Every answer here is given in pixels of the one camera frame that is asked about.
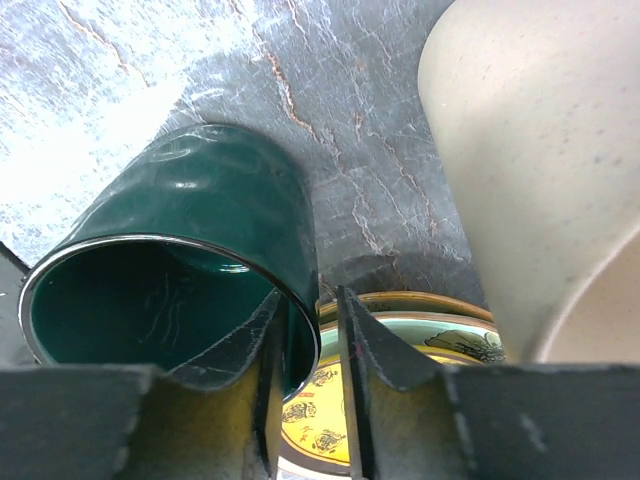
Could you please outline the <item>yellow patterned plate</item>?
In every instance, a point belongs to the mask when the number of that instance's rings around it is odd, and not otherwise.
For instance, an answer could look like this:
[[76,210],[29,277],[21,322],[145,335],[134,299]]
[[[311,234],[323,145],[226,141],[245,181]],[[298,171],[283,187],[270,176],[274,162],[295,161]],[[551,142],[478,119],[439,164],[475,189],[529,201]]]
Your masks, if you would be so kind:
[[323,348],[306,387],[282,410],[279,468],[302,479],[350,476],[348,432],[338,345]]

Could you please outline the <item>beige cup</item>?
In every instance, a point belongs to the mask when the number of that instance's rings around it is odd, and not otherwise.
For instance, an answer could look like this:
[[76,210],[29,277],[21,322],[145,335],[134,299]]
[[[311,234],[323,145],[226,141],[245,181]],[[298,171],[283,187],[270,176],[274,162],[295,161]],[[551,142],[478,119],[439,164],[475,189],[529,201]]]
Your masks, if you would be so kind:
[[639,5],[456,1],[418,85],[512,362],[639,359]]

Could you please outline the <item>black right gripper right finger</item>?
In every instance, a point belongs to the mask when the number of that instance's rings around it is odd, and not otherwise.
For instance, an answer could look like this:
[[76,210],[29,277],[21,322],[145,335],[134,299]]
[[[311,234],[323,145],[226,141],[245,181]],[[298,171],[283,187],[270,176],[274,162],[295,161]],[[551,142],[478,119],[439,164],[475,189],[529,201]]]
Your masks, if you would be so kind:
[[355,479],[635,479],[635,365],[438,363],[337,293]]

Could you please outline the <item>dark teal mug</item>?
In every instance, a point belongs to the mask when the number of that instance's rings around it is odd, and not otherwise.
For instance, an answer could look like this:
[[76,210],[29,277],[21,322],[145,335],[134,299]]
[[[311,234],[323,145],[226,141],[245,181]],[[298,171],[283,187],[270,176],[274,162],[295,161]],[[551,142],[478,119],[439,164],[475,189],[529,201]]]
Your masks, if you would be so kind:
[[288,306],[284,394],[321,340],[306,176],[270,138],[183,127],[142,150],[26,276],[18,319],[42,364],[153,364],[179,373],[273,292]]

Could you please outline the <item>green flower plate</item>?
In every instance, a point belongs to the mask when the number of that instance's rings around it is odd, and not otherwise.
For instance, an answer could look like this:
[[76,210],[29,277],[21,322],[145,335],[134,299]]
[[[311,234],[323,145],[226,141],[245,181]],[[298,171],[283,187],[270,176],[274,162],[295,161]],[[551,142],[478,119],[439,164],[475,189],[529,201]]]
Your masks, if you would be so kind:
[[440,363],[500,364],[504,350],[495,326],[465,315],[375,312],[373,317],[403,341]]

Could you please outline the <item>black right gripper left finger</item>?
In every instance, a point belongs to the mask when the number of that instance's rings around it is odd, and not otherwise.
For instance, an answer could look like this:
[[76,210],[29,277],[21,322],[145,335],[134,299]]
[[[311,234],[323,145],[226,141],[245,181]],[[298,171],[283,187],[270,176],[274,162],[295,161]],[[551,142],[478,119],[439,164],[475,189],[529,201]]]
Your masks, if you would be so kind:
[[1,373],[5,479],[273,479],[283,298],[167,375],[149,365]]

